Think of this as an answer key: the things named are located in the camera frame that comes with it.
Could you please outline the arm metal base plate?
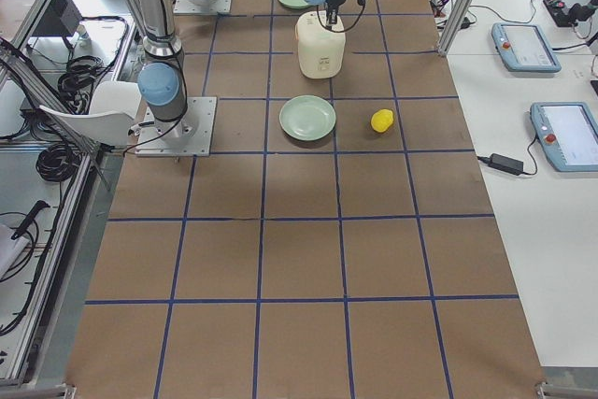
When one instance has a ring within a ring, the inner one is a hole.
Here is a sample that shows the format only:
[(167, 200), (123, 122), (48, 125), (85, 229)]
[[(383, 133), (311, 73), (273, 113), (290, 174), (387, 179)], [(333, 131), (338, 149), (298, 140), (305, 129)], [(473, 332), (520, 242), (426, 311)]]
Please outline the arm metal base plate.
[(232, 0), (173, 0), (176, 15), (226, 15)]
[(144, 122), (151, 125), (140, 129), (138, 145), (133, 148), (140, 157), (208, 156), (211, 148), (217, 98), (189, 97), (188, 109), (177, 126), (156, 121), (146, 107)]

